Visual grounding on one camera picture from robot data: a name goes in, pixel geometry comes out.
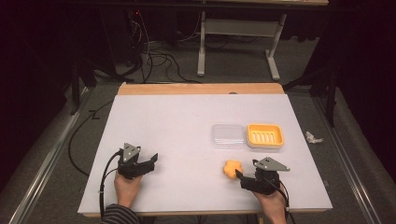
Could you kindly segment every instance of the white tabletop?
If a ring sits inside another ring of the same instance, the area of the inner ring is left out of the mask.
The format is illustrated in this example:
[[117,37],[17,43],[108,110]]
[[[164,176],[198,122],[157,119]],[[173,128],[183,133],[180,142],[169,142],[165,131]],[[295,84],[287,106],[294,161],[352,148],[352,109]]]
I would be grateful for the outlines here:
[[[218,149],[215,124],[273,123],[285,139],[281,149]],[[139,161],[159,154],[155,171],[142,179],[132,207],[141,216],[166,214],[260,213],[254,195],[222,172],[239,160],[252,175],[252,160],[271,157],[290,172],[279,172],[290,195],[291,211],[332,208],[318,169],[286,94],[118,95],[97,150],[79,213],[99,214],[99,185],[109,158],[124,143],[141,146]],[[109,170],[117,167],[116,158]],[[115,203],[114,173],[106,179],[105,206]]]

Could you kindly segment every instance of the white metal desk frame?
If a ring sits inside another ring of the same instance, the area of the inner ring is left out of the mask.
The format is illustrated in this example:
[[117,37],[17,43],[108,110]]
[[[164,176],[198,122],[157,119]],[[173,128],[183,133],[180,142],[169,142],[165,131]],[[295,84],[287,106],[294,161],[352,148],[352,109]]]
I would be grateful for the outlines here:
[[265,57],[270,67],[273,80],[280,80],[276,68],[274,54],[283,26],[286,14],[282,14],[279,21],[236,21],[206,19],[206,13],[201,15],[201,45],[198,56],[198,77],[205,75],[205,35],[249,35],[249,36],[271,36],[273,38],[271,49],[265,50]]

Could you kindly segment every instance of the metal bracket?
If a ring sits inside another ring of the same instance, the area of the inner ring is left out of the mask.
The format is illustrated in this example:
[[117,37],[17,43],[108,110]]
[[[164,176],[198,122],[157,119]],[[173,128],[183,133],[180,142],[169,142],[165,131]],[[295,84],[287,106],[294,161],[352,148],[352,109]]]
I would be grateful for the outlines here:
[[139,152],[140,152],[140,147],[134,147],[131,144],[124,143],[124,149],[122,153],[123,162],[127,162],[135,155],[139,154]]
[[265,171],[290,171],[289,167],[271,157],[265,157],[260,161],[253,160],[253,165]]

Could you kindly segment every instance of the clear plastic lid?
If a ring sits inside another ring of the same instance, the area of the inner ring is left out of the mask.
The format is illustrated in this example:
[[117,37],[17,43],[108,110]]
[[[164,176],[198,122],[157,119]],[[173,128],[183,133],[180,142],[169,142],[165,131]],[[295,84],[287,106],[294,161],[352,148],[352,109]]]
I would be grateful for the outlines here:
[[237,149],[245,144],[245,129],[239,124],[215,124],[212,142],[216,148]]

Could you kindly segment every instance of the person's left hand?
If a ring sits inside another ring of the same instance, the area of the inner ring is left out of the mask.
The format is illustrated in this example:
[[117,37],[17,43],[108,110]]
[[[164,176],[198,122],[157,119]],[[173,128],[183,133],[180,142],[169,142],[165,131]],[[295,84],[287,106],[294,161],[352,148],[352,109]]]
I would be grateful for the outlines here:
[[134,203],[134,199],[137,196],[137,192],[139,191],[140,180],[142,177],[143,176],[141,175],[130,180],[125,178],[123,175],[120,175],[118,172],[116,173],[114,187],[116,189],[119,205],[131,208]]

